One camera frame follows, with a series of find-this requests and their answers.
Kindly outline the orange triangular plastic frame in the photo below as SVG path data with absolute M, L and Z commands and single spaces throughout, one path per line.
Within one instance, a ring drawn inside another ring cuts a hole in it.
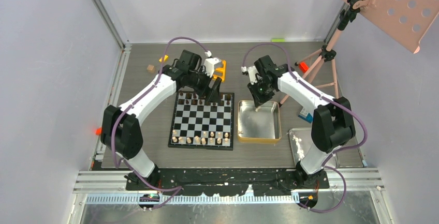
M 224 82 L 226 77 L 226 66 L 227 66 L 227 62 L 225 60 L 222 60 L 221 66 L 215 69 L 212 79 L 216 80 L 220 78 L 221 81 Z

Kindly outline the black white chess board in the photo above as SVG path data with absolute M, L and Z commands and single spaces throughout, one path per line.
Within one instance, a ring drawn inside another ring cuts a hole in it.
M 235 94 L 220 93 L 221 101 L 208 103 L 194 92 L 179 91 L 175 97 L 169 148 L 233 150 Z M 224 134 L 229 133 L 229 146 Z

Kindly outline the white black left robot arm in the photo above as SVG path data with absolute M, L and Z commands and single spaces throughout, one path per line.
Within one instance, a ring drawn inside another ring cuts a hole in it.
M 147 190 L 159 182 L 157 165 L 143 150 L 141 124 L 166 98 L 183 87 L 209 102 L 220 100 L 221 79 L 213 80 L 214 72 L 222 67 L 222 60 L 205 53 L 208 58 L 183 50 L 180 57 L 164 65 L 161 73 L 135 97 L 119 107 L 109 105 L 103 114 L 100 141 L 139 173 L 139 183 Z

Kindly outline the gold tin box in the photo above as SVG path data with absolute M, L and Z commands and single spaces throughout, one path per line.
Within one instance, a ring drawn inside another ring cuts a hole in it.
M 282 137 L 280 108 L 276 101 L 268 101 L 255 112 L 252 100 L 238 104 L 237 136 L 241 143 L 275 145 Z

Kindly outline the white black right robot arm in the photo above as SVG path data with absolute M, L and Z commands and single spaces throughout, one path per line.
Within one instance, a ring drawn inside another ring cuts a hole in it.
M 256 60 L 253 66 L 242 66 L 241 72 L 249 77 L 247 88 L 256 107 L 271 100 L 276 92 L 282 92 L 311 114 L 313 144 L 296 163 L 294 171 L 296 183 L 309 188 L 316 182 L 330 155 L 356 134 L 349 100 L 323 93 L 288 64 L 277 65 L 268 55 Z

